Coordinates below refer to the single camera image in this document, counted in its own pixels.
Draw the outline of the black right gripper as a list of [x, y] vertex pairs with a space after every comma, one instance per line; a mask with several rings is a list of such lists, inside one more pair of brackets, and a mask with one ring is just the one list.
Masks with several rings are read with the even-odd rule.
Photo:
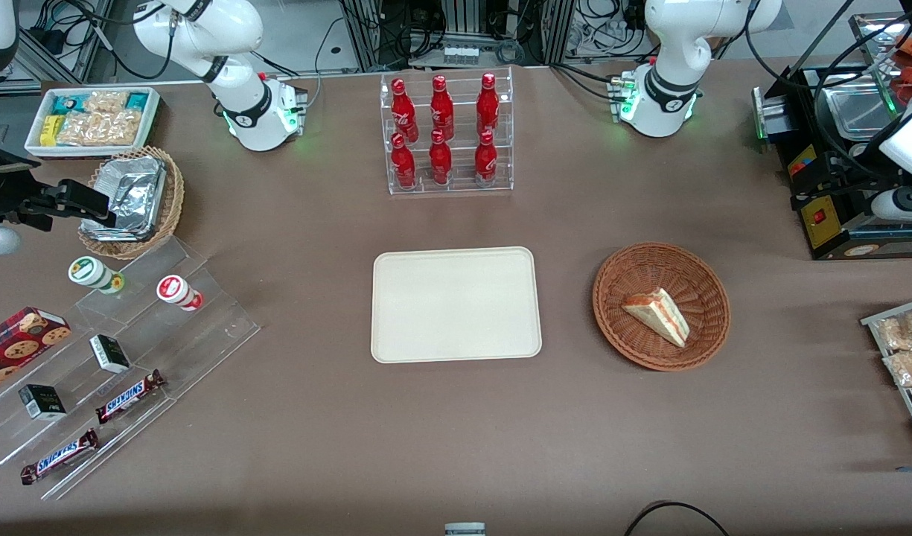
[[38, 194], [41, 187], [31, 170], [40, 165], [0, 149], [0, 222], [14, 212], [15, 224], [50, 233], [55, 209], [58, 217], [116, 227], [118, 215], [111, 210], [109, 197], [80, 182], [64, 179], [53, 187], [53, 196]]

